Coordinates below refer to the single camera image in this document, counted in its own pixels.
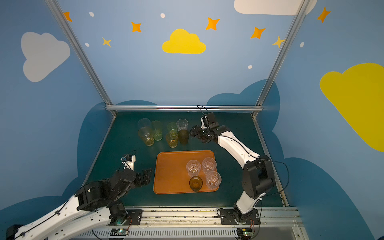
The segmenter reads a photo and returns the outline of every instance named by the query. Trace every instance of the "green table surface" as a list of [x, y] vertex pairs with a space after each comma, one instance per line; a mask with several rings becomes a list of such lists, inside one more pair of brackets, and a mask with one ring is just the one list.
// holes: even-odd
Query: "green table surface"
[[[201, 113], [174, 112], [120, 112], [106, 138], [88, 182], [109, 178], [121, 165], [120, 158], [136, 150], [135, 172], [152, 168], [151, 182], [147, 186], [135, 188], [121, 198], [125, 206], [196, 206], [196, 207], [232, 207], [241, 196], [243, 169], [237, 161], [222, 147], [214, 142], [206, 144], [190, 137], [188, 144], [178, 144], [170, 148], [165, 140], [166, 125], [185, 118], [189, 130], [193, 125], [200, 125]], [[220, 125], [226, 125], [247, 147], [260, 155], [264, 154], [255, 126], [249, 113], [215, 113]], [[148, 147], [138, 136], [137, 122], [142, 118], [163, 123], [163, 139]], [[196, 192], [187, 194], [162, 194], [153, 191], [156, 157], [160, 152], [211, 150], [215, 154], [217, 172], [222, 177], [220, 187], [215, 192]], [[263, 198], [263, 207], [282, 207], [279, 194]]]

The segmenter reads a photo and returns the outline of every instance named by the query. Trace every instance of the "blue wall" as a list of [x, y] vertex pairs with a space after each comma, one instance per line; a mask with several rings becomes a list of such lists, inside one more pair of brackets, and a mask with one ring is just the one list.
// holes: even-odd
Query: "blue wall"
[[44, 0], [2, 1], [0, 21], [4, 237], [9, 225], [39, 218], [81, 186], [112, 116], [70, 46], [70, 56], [41, 81], [32, 82], [24, 74], [24, 33], [49, 33], [69, 45]]
[[[273, 43], [285, 38], [293, 20], [291, 15], [242, 14], [233, 0], [59, 3], [70, 13], [70, 24], [114, 104], [253, 105], [237, 95], [268, 77], [279, 51]], [[206, 30], [208, 18], [220, 19], [216, 31]], [[131, 22], [141, 23], [141, 32], [132, 32]], [[265, 28], [260, 39], [251, 39], [255, 27]], [[164, 52], [162, 44], [179, 28], [197, 34], [205, 52]], [[230, 94], [216, 97], [223, 93]]]
[[[331, 13], [322, 23], [317, 18], [324, 7]], [[257, 117], [271, 157], [290, 168], [288, 201], [298, 207], [311, 240], [384, 235], [384, 152], [363, 141], [319, 86], [331, 71], [384, 66], [383, 9], [383, 1], [318, 0]], [[359, 89], [351, 94], [370, 104]], [[356, 117], [364, 118], [363, 108]], [[276, 167], [284, 184], [284, 166]]]

